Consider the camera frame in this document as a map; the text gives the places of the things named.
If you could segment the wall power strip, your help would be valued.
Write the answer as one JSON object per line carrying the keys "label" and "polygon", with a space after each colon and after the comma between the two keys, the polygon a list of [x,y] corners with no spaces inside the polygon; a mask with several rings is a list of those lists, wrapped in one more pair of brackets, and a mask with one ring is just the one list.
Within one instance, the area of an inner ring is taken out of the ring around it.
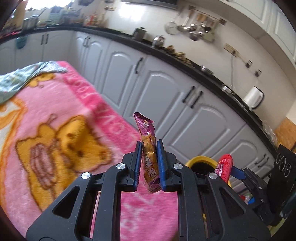
{"label": "wall power strip", "polygon": [[229,45],[227,43],[224,45],[223,48],[235,57],[237,57],[239,54],[239,52],[235,48],[233,48],[231,45]]}

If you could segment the window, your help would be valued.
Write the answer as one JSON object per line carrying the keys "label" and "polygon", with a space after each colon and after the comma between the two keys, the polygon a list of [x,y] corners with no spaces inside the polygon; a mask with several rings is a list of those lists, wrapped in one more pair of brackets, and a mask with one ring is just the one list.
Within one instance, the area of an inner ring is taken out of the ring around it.
{"label": "window", "polygon": [[54,6],[65,7],[72,2],[72,0],[28,0],[26,10],[40,10],[44,8],[52,8]]}

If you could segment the clear plastic bag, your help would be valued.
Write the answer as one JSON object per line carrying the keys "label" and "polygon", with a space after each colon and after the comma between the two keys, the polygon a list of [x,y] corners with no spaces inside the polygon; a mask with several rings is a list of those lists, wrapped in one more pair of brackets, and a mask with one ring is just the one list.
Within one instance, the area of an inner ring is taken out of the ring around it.
{"label": "clear plastic bag", "polygon": [[277,147],[278,146],[278,139],[274,133],[274,131],[272,130],[272,128],[269,126],[269,124],[267,123],[267,121],[263,121],[262,122],[262,127],[263,130],[265,131],[265,133],[267,134],[268,138],[270,139],[270,141],[272,142],[272,144]]}

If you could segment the black countertop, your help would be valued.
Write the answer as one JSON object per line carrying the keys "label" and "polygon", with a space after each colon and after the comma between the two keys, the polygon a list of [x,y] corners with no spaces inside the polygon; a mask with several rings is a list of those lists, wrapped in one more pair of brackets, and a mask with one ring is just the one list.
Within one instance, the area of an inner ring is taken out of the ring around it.
{"label": "black countertop", "polygon": [[196,82],[210,90],[223,102],[225,102],[230,108],[232,108],[255,132],[255,134],[263,142],[272,156],[276,157],[278,149],[272,144],[272,142],[268,138],[268,135],[263,130],[262,121],[253,111],[250,111],[246,107],[246,104],[243,103],[242,99],[237,94],[228,94],[223,91],[222,81],[220,81],[214,75],[205,74],[203,71],[201,71],[201,66],[199,66],[198,64],[193,63],[192,66],[185,64],[178,58],[175,58],[166,53],[164,48],[153,48],[151,45],[149,45],[148,40],[144,40],[142,42],[136,41],[131,37],[131,35],[106,28],[89,28],[79,25],[56,25],[53,27],[35,28],[33,30],[16,32],[15,34],[3,36],[1,37],[1,44],[17,37],[51,31],[75,31],[104,37],[131,47],[132,49],[143,52],[147,55],[154,56],[159,60],[164,61],[165,63],[177,68],[178,70],[185,73],[189,77],[193,78]]}

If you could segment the steel bowl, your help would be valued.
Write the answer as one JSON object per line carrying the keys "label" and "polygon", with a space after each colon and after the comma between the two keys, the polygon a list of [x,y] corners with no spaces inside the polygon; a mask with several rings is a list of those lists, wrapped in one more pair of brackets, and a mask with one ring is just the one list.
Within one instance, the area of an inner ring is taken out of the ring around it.
{"label": "steel bowl", "polygon": [[200,70],[205,74],[205,75],[213,75],[214,72],[211,71],[209,68],[207,68],[206,66],[201,66]]}

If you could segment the yellow rim trash bin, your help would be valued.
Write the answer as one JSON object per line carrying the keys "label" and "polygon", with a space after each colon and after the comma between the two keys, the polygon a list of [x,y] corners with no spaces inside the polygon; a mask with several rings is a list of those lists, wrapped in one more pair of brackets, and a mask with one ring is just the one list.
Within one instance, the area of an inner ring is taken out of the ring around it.
{"label": "yellow rim trash bin", "polygon": [[207,175],[209,172],[214,172],[218,162],[207,156],[196,156],[189,160],[185,165],[193,172]]}

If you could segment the steel stock pot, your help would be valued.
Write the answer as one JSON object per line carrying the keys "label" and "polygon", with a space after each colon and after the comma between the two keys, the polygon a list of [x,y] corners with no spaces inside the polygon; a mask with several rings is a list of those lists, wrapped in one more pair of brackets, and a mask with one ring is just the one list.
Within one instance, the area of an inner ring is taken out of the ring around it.
{"label": "steel stock pot", "polygon": [[22,30],[26,31],[26,30],[32,30],[36,28],[38,21],[39,21],[39,15],[33,15],[33,16],[30,16],[29,18],[25,18],[23,21]]}

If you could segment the light blue cloth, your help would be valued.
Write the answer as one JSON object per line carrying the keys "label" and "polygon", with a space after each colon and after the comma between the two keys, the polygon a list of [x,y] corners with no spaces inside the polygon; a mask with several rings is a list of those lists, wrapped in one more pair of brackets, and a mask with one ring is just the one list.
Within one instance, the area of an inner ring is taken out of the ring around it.
{"label": "light blue cloth", "polygon": [[56,61],[38,62],[1,75],[1,104],[20,92],[34,77],[47,73],[66,73],[67,69]]}

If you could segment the teal hanging basket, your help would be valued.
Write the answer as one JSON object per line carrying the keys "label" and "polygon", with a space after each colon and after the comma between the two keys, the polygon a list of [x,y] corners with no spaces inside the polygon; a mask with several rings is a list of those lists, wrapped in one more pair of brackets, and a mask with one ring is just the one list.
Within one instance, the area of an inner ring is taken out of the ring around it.
{"label": "teal hanging basket", "polygon": [[27,36],[22,36],[22,37],[16,38],[16,48],[23,49],[26,45],[27,38],[28,38]]}

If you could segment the black range hood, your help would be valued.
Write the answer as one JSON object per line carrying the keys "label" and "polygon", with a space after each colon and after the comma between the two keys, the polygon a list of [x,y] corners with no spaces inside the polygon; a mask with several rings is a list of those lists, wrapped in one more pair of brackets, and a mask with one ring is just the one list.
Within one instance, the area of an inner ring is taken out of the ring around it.
{"label": "black range hood", "polygon": [[130,4],[147,4],[151,6],[160,6],[163,8],[177,9],[179,5],[178,0],[121,0],[124,3]]}

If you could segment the dark kettle pot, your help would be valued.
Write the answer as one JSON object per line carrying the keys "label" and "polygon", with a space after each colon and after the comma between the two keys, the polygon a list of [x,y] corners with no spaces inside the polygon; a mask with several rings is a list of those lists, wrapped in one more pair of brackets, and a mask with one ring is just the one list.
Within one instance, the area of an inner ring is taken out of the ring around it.
{"label": "dark kettle pot", "polygon": [[144,27],[135,28],[132,38],[136,41],[142,41],[147,33],[147,30]]}

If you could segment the lower white cabinets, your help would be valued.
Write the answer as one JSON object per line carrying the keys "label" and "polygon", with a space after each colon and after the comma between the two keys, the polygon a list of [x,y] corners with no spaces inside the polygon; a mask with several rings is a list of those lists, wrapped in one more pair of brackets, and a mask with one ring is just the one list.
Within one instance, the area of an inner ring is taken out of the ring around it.
{"label": "lower white cabinets", "polygon": [[156,133],[181,162],[232,155],[234,165],[268,180],[275,157],[249,125],[210,90],[177,68],[110,39],[75,31],[26,35],[1,44],[1,74],[40,61],[70,63],[131,125],[133,113],[154,121]]}

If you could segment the ginger roots pile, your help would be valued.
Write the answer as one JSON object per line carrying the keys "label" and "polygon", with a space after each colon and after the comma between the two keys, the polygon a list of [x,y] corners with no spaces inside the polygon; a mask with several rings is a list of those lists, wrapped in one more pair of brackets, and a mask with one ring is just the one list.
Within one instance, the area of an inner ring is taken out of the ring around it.
{"label": "ginger roots pile", "polygon": [[177,58],[182,63],[192,66],[192,62],[186,57],[186,54],[184,52],[176,52],[173,45],[169,45],[168,47],[164,48],[164,51],[167,54]]}

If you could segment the pink cartoon blanket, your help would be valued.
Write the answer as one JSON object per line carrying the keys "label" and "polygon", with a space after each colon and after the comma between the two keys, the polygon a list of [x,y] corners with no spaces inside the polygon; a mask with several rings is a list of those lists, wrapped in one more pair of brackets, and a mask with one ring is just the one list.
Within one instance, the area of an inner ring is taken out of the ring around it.
{"label": "pink cartoon blanket", "polygon": [[142,141],[68,62],[1,104],[1,240],[29,226],[82,173],[117,164]]}

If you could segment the red tube package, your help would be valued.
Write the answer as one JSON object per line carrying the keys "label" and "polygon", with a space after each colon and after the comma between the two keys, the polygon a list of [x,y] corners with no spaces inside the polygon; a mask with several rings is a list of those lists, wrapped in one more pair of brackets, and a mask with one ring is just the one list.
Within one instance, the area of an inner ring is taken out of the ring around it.
{"label": "red tube package", "polygon": [[230,154],[224,154],[218,161],[215,173],[228,184],[231,169],[233,166],[233,157]]}

